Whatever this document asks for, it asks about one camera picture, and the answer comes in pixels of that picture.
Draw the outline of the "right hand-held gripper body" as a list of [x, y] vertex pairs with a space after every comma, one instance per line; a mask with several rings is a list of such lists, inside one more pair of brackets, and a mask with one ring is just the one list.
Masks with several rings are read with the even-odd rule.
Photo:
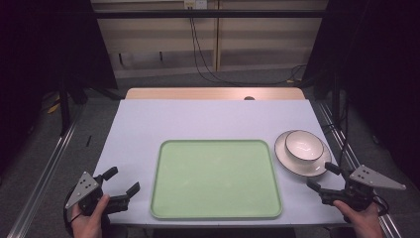
[[361, 165], [353, 171], [342, 169], [340, 176], [345, 180], [345, 187], [341, 190], [324, 188], [325, 193], [319, 195], [323, 204], [332, 205], [335, 200], [341, 200], [353, 210], [363, 211], [371, 203], [376, 203], [380, 212], [387, 212], [389, 205], [385, 200], [376, 200], [377, 195], [374, 193], [374, 188], [406, 189], [405, 184], [388, 178], [365, 165]]

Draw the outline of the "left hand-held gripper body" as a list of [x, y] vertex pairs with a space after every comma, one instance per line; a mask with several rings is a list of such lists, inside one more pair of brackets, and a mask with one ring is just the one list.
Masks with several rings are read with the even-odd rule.
[[[64, 203], [64, 208], [69, 210], [75, 204], [79, 205], [83, 215], [91, 215], [103, 196], [102, 175], [93, 177], [90, 173], [84, 172]], [[126, 194], [111, 196], [104, 210], [105, 214], [112, 214], [128, 209], [129, 197]]]

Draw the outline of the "white plate with dark rim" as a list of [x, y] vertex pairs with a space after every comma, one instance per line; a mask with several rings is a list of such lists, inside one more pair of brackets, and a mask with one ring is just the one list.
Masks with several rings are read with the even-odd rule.
[[275, 141], [274, 151], [280, 163], [290, 172], [303, 177], [317, 177], [326, 172], [325, 163], [332, 162], [331, 153], [327, 145], [323, 142], [323, 155], [312, 163], [304, 163], [292, 157], [285, 148], [286, 136], [295, 130], [282, 133]]

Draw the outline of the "white bowl with dark rim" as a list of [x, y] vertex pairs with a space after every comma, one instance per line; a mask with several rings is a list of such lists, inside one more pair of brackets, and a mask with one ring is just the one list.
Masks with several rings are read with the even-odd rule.
[[304, 163], [315, 162], [324, 153], [321, 140], [302, 130], [292, 131], [286, 136], [285, 148], [292, 157]]

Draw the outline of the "green plastic tray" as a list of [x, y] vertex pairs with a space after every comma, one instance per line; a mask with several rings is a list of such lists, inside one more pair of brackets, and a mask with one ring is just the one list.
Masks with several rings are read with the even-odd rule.
[[170, 140], [158, 154], [151, 213], [158, 219], [277, 217], [273, 161], [262, 140]]

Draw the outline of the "person's right hand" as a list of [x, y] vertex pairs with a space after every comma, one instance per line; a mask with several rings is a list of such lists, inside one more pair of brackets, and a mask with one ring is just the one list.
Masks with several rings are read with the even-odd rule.
[[335, 200], [334, 206], [353, 224], [357, 238], [383, 238], [375, 203], [363, 211], [355, 211], [345, 202]]

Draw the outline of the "person's left hand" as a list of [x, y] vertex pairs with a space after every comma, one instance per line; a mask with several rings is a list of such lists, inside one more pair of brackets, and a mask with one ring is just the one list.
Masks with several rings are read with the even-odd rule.
[[74, 238], [102, 238], [101, 219], [103, 212], [110, 200], [108, 194], [104, 194], [97, 203], [90, 216], [84, 216], [78, 204], [72, 207], [71, 227]]

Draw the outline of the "black metal stand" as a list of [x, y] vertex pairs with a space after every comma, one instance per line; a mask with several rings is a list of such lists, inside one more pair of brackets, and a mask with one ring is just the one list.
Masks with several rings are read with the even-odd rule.
[[70, 111], [68, 98], [71, 98], [77, 105], [83, 105], [87, 102], [87, 95], [83, 90], [83, 83], [79, 75], [64, 76], [58, 88], [59, 105], [61, 113], [61, 136], [63, 136], [70, 127]]

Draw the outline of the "yellow floor object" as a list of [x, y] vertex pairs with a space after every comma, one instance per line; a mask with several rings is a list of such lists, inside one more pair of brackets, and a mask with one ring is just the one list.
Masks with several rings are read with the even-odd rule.
[[57, 111], [58, 107], [60, 106], [60, 96], [58, 96], [53, 104], [48, 108], [47, 113], [52, 114]]

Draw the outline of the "black horizontal bar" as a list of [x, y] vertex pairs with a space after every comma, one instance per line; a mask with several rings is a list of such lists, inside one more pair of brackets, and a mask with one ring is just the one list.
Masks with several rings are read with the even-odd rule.
[[321, 10], [147, 10], [95, 11], [97, 19], [146, 18], [324, 18], [330, 15]]

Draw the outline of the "aluminium floor rail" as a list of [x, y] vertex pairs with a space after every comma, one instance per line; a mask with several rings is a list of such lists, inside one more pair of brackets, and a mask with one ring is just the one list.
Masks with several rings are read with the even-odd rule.
[[[338, 147], [336, 160], [341, 168], [355, 170], [362, 164], [358, 160], [348, 135], [349, 109], [347, 105], [340, 106], [333, 104], [329, 106], [327, 102], [318, 103], [324, 120], [327, 122], [327, 133], [331, 133]], [[385, 238], [402, 238], [394, 220], [389, 214], [379, 217], [379, 223]]]
[[65, 150], [71, 141], [75, 128], [85, 109], [84, 105], [77, 106], [71, 116], [71, 122], [62, 135], [59, 136], [54, 150], [49, 158], [46, 167], [31, 192], [30, 197], [21, 209], [14, 225], [7, 238], [25, 238], [34, 220], [34, 217], [41, 206], [46, 190], [49, 187], [56, 168], [63, 157]]

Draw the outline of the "white wall socket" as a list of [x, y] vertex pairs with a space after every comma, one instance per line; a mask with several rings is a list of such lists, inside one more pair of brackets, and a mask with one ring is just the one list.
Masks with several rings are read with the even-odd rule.
[[207, 0], [183, 0], [186, 10], [206, 10], [208, 8]]

